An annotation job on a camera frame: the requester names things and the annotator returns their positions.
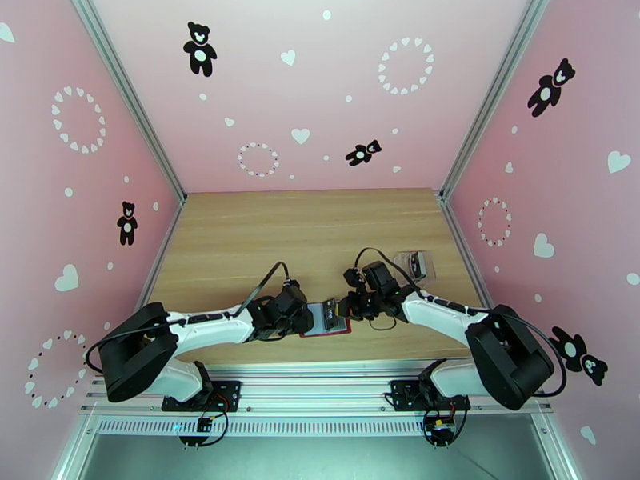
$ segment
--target wooden table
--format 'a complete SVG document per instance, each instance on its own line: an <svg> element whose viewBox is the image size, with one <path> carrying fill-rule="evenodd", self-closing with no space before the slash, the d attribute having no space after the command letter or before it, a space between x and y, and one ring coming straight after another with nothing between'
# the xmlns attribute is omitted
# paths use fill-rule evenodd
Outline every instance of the wooden table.
<svg viewBox="0 0 640 480"><path fill-rule="evenodd" d="M349 290L342 273L365 246L390 258L402 250L430 250L437 279L428 291L480 304L431 190L192 194L150 300L182 312L224 309L242 302L278 260L309 302L341 298ZM375 260L369 251L360 266ZM282 272L276 274L263 293L276 294L282 280ZM391 323L386 316L374 322ZM352 322L352 329L332 337L212 346L182 358L211 365L468 356L456 341L421 326L399 322L376 332L367 322Z"/></svg>

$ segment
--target pink wall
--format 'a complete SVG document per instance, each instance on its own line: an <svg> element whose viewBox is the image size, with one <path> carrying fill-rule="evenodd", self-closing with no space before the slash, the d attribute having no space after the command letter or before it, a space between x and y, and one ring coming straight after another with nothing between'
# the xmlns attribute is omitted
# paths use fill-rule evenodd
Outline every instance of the pink wall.
<svg viewBox="0 0 640 480"><path fill-rule="evenodd" d="M51 475L82 354L134 308L178 203L69 0L0 0L0 66L0 478L31 480Z"/></svg>
<svg viewBox="0 0 640 480"><path fill-rule="evenodd" d="M553 401L597 480L640 472L639 17L640 0L552 0L453 198L493 299L550 336L580 334L608 364L602 386L569 372ZM532 117L538 80L563 58L574 78Z"/></svg>
<svg viewBox="0 0 640 480"><path fill-rule="evenodd" d="M193 193L438 188L527 0L94 1ZM188 22L210 28L209 77Z"/></svg>

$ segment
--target black teddy bear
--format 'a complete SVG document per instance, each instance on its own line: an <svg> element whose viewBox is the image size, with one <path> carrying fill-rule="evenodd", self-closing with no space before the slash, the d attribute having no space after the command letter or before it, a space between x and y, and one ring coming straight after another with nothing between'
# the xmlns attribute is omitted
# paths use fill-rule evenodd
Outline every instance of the black teddy bear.
<svg viewBox="0 0 640 480"><path fill-rule="evenodd" d="M211 76L214 72L212 59L218 59L215 49L207 43L209 40L209 28L194 22L187 24L191 34L191 41L184 45L184 51L191 54L191 71L194 74L202 73L205 76Z"/></svg>

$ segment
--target white heart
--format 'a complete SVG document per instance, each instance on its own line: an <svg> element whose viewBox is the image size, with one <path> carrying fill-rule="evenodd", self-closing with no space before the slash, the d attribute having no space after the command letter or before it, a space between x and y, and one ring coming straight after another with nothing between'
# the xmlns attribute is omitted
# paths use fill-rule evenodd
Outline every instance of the white heart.
<svg viewBox="0 0 640 480"><path fill-rule="evenodd" d="M61 292L71 291L80 285L78 272L73 264L67 264L62 269L62 276L55 280L55 289Z"/></svg>
<svg viewBox="0 0 640 480"><path fill-rule="evenodd" d="M597 443L595 434L591 429L591 426L583 426L582 428L580 428L580 435L592 445L595 445Z"/></svg>
<svg viewBox="0 0 640 480"><path fill-rule="evenodd" d="M294 138L298 144L304 144L310 135L311 132L309 129L293 129L291 131L291 137Z"/></svg>
<svg viewBox="0 0 640 480"><path fill-rule="evenodd" d="M295 62L295 51L288 50L285 53L280 54L280 59L289 66L293 66Z"/></svg>
<svg viewBox="0 0 640 480"><path fill-rule="evenodd" d="M4 22L0 22L0 39L7 42L15 42L14 33Z"/></svg>
<svg viewBox="0 0 640 480"><path fill-rule="evenodd" d="M617 173L618 171L622 171L629 164L631 164L631 157L627 154L620 155L619 151L613 150L609 152L607 164L609 166L610 174Z"/></svg>
<svg viewBox="0 0 640 480"><path fill-rule="evenodd" d="M555 247L549 243L545 234L538 234L534 243L534 255L541 258L552 258Z"/></svg>

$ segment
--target wire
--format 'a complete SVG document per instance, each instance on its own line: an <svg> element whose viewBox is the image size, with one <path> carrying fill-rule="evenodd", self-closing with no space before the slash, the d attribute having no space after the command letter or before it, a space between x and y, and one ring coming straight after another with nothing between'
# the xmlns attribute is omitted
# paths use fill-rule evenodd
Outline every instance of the wire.
<svg viewBox="0 0 640 480"><path fill-rule="evenodd" d="M240 307L238 308L238 310L233 313L231 315L232 318L237 318L238 316L240 316L240 313L243 312L246 307L251 303L251 301L253 301L253 299L258 295L258 293L262 290L262 288L268 283L269 279L271 279L271 276L273 276L275 274L275 271L278 270L278 268L282 266L282 268L285 271L285 279L286 281L290 281L290 277L289 277L289 269L287 268L286 264L282 261L278 261L275 263L275 265L273 267L271 267L271 270L266 274L266 276L264 278L262 278L262 280L260 281L260 284L258 284L254 290L251 291L251 294L249 294L249 296L247 296L247 298L245 299L245 301L240 305Z"/></svg>
<svg viewBox="0 0 640 480"><path fill-rule="evenodd" d="M371 329L375 330L375 331L389 331L389 330L392 330L393 328L395 328L396 325L398 324L398 320L396 318L394 318L394 324L393 325L391 325L391 326L389 326L387 328L376 328L374 326L374 320L370 319L370 320L367 320L367 321L369 322L369 326L371 327Z"/></svg>
<svg viewBox="0 0 640 480"><path fill-rule="evenodd" d="M170 322L164 322L164 323L159 323L157 325L153 325L153 326L146 326L144 328L138 328L137 330L129 330L129 331L123 331L121 333L116 333L116 334L112 334L112 335L107 335L106 337L104 337L102 340L94 343L92 346L89 347L89 349L86 351L85 354L85 361L86 364L88 365L88 367L96 372L98 372L99 374L104 374L104 372L102 372L102 369L95 366L92 361L91 361L91 352L94 351L96 348L98 348L99 346L105 345L108 342L111 342L113 340L117 340L118 338L122 338L122 337L126 337L132 334L136 334L136 333L146 333L147 331L153 331L153 330L157 330L158 328L168 328L169 326L172 325L177 325L180 324L182 326L184 326L186 324L186 320L184 318L180 318L180 319L176 319Z"/></svg>
<svg viewBox="0 0 640 480"><path fill-rule="evenodd" d="M558 350L556 350L555 346L553 343L551 343L551 340L549 340L549 338L540 331L539 328L537 328L536 326L532 325L531 323L523 320L522 318L520 318L519 316L515 316L514 314L502 314L502 316L504 316L505 318L511 319L515 322L520 323L521 325L526 326L527 328L531 329L532 331L534 331L536 334L538 334L540 336L540 338L542 338L542 340L544 340L544 342L551 347L552 351L554 352L554 355L556 357L556 359L558 360L558 363L560 364L560 374L562 376L561 381L560 381L560 385L558 386L558 388L556 390L554 390L553 392L542 392L539 394L533 394L533 396L535 398L554 398L557 395L560 395L564 389L566 388L566 368L565 368L565 364L562 361L562 357L560 356L560 353L558 352Z"/></svg>
<svg viewBox="0 0 640 480"><path fill-rule="evenodd" d="M414 280L412 278L409 277L409 275L405 272L405 270L403 268L401 268L395 262L389 260L389 258L386 255L384 255L384 253L381 250L376 249L375 247L365 247L364 249L360 250L360 252L358 253L358 256L355 258L354 267L356 269L358 268L358 263L360 262L360 257L362 256L362 254L364 254L368 250L375 250L376 252L378 252L380 254L380 257L382 257L382 259L387 264L389 264L394 269L396 269L396 271L399 272L400 275L404 277L404 279L406 280L407 284L411 287L411 289L413 289L418 294L418 296L420 296L420 298L422 298L422 299L425 298L425 296L422 295L422 290L420 289L420 287L414 282Z"/></svg>

